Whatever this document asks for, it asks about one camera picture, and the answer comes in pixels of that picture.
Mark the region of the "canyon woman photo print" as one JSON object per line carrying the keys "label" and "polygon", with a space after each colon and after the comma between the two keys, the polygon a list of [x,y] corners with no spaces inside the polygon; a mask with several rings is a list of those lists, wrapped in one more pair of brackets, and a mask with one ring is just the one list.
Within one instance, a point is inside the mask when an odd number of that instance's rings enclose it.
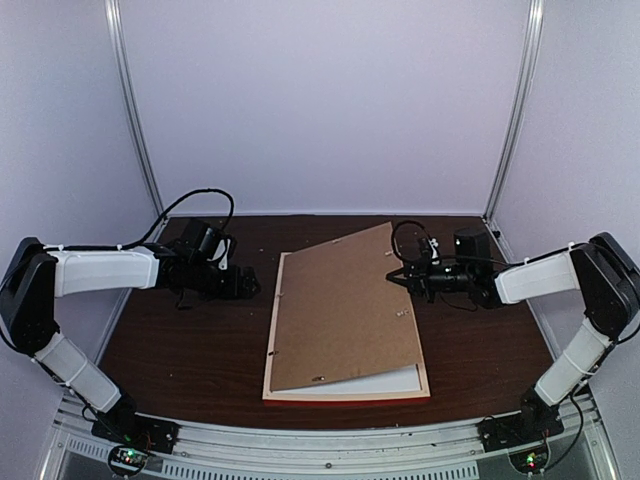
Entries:
{"label": "canyon woman photo print", "polygon": [[417,364],[374,375],[336,382],[315,382],[313,385],[284,390],[272,390],[270,396],[357,396],[404,394],[429,389],[428,377]]}

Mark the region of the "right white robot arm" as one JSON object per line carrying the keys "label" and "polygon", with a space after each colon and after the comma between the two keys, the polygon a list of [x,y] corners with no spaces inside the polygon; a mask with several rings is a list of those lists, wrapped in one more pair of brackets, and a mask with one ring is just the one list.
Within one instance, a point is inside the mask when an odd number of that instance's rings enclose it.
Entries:
{"label": "right white robot arm", "polygon": [[553,364],[523,395],[512,430],[519,440],[535,440],[551,424],[551,414],[600,368],[639,314],[639,267],[609,232],[585,242],[570,242],[537,257],[508,263],[495,258],[485,229],[453,234],[454,250],[444,254],[429,233],[417,239],[418,255],[407,258],[391,243],[398,269],[387,281],[410,295],[434,301],[443,293],[464,293],[484,309],[527,303],[545,336],[554,335],[542,309],[571,313],[576,331],[566,336]]}

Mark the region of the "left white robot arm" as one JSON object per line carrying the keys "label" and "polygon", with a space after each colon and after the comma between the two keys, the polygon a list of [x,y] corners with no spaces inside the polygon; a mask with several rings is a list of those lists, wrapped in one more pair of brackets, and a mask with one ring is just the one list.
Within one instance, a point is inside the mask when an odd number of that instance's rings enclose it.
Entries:
{"label": "left white robot arm", "polygon": [[1,318],[11,347],[77,394],[123,444],[144,424],[134,400],[101,370],[59,320],[74,297],[169,290],[206,300],[251,299],[260,291],[251,267],[233,263],[235,238],[191,220],[176,239],[130,245],[53,245],[23,238],[1,280]]}

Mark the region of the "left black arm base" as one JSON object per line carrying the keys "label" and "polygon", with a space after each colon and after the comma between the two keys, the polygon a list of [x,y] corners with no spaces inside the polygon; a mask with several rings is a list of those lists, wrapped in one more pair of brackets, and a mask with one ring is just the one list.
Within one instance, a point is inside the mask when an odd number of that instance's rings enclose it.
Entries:
{"label": "left black arm base", "polygon": [[152,453],[171,454],[174,450],[178,424],[138,414],[135,401],[127,393],[122,393],[106,412],[93,406],[89,410],[95,417],[93,436]]}

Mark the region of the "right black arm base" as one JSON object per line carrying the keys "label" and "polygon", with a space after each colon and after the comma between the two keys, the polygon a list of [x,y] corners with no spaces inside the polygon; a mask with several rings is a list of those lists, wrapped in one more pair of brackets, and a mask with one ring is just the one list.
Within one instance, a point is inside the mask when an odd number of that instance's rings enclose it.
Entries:
{"label": "right black arm base", "polygon": [[564,432],[559,405],[548,405],[530,387],[520,399],[520,411],[502,417],[487,416],[477,424],[486,452],[539,442]]}

